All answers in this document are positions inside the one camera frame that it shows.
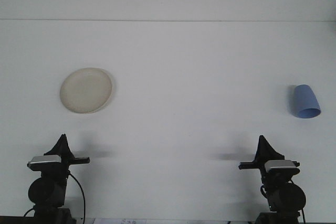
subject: white plate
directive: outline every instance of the white plate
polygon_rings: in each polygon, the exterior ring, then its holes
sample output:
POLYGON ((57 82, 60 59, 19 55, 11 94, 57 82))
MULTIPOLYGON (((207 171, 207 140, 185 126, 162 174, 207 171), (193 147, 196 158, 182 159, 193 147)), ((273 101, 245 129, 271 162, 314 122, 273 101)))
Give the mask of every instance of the white plate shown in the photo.
POLYGON ((69 75, 62 84, 63 105, 77 113, 92 113, 101 109, 112 93, 112 82, 99 68, 82 68, 69 75))

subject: white backdrop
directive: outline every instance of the white backdrop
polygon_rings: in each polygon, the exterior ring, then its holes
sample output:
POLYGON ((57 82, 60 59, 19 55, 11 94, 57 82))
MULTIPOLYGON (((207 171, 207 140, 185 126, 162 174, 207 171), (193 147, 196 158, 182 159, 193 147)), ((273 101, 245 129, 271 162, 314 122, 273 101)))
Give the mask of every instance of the white backdrop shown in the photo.
MULTIPOLYGON (((88 217, 253 220, 267 210, 251 161, 263 134, 301 162, 311 222, 335 221, 336 23, 0 21, 0 214, 33 204, 26 167, 66 133, 88 217), (113 76, 110 104, 75 114, 59 99, 83 67, 113 76), (291 114, 309 84, 322 113, 291 114)), ((66 206, 82 215, 69 180, 66 206)))

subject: cup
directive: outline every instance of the cup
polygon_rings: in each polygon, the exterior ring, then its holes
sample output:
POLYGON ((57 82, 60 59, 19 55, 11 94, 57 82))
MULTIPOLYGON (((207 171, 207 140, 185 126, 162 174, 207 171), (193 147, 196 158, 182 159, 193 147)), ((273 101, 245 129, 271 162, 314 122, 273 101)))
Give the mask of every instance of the cup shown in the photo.
POLYGON ((314 118, 321 113, 321 108, 314 92, 306 84, 295 87, 293 106, 295 116, 298 118, 314 118))

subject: paper plate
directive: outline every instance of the paper plate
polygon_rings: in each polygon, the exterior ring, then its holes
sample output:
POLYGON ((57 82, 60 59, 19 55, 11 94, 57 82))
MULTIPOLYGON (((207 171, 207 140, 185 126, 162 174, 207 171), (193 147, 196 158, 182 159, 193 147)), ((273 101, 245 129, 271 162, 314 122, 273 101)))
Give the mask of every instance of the paper plate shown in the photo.
POLYGON ((107 103, 111 93, 112 82, 107 73, 99 68, 83 68, 65 79, 60 98, 73 112, 92 113, 107 103))

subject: black cable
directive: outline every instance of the black cable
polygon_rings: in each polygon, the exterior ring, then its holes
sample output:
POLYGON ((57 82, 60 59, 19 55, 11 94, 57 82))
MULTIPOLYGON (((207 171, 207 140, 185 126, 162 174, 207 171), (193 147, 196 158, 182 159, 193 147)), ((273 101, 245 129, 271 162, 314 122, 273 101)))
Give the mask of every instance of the black cable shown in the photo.
POLYGON ((86 204, 85 204, 85 195, 84 195, 84 191, 82 186, 80 185, 80 183, 78 182, 78 180, 69 172, 69 175, 77 182, 77 184, 79 185, 80 190, 82 191, 82 195, 83 195, 83 201, 84 201, 84 217, 83 217, 83 224, 85 224, 85 210, 86 210, 86 204))
POLYGON ((267 196, 266 196, 266 193, 264 191, 264 186, 263 185, 260 187, 260 192, 267 199, 267 196))
POLYGON ((304 210, 302 209, 301 211, 302 211, 303 223, 306 224, 306 218, 305 218, 304 210))
POLYGON ((301 209, 301 212, 302 212, 303 223, 306 224, 306 218, 305 218, 304 210, 301 209))
POLYGON ((26 211, 26 213, 23 215, 23 217, 26 217, 26 215, 27 215, 30 211, 33 211, 33 210, 34 210, 34 209, 32 208, 32 209, 26 211))

